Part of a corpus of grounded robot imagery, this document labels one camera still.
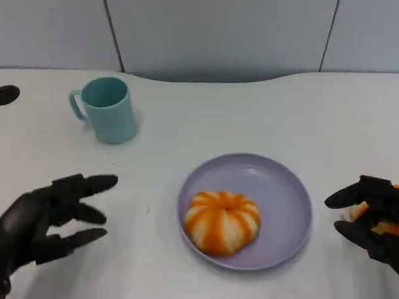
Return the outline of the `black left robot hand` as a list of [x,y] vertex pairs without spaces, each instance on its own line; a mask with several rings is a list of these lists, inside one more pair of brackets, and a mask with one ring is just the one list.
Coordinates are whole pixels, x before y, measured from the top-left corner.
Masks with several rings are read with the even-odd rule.
[[[112,174],[76,174],[17,198],[0,217],[0,297],[10,292],[10,276],[22,266],[60,259],[105,236],[105,214],[81,199],[113,188],[118,180]],[[47,233],[71,220],[93,227],[67,237]]]

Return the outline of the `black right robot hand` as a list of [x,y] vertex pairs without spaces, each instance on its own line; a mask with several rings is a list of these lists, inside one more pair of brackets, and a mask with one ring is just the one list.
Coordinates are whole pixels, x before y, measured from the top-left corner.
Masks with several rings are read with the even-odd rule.
[[399,187],[383,178],[361,175],[359,181],[326,198],[331,209],[367,204],[355,220],[339,220],[334,227],[343,237],[389,265],[399,275]]

